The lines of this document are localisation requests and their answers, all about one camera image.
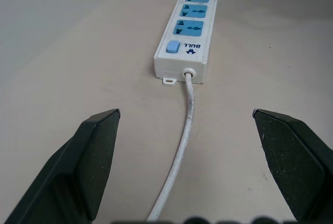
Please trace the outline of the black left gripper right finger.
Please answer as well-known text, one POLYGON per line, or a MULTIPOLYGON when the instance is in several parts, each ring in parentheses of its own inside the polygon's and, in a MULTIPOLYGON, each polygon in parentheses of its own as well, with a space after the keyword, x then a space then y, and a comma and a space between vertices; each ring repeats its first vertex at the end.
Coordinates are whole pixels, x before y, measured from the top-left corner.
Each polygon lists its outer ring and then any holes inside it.
POLYGON ((333 150, 303 121, 252 113, 268 168, 298 222, 333 224, 333 150))

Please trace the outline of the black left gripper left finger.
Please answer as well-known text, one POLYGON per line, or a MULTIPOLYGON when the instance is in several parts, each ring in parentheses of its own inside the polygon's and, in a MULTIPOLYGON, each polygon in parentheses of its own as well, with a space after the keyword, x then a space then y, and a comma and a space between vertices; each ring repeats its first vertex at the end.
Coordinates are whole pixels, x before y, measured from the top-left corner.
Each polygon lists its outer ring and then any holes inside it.
POLYGON ((110 175, 120 110, 90 116, 45 163, 4 224, 92 224, 110 175))

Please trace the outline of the white power strip blue sockets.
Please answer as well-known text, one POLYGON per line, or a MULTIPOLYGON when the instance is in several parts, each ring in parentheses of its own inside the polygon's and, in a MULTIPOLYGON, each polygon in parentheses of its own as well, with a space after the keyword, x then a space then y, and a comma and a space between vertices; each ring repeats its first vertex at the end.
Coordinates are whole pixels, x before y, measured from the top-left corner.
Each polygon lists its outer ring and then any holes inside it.
POLYGON ((184 82, 187 73, 194 84, 206 81, 217 1, 177 1, 153 57, 164 85, 184 82))

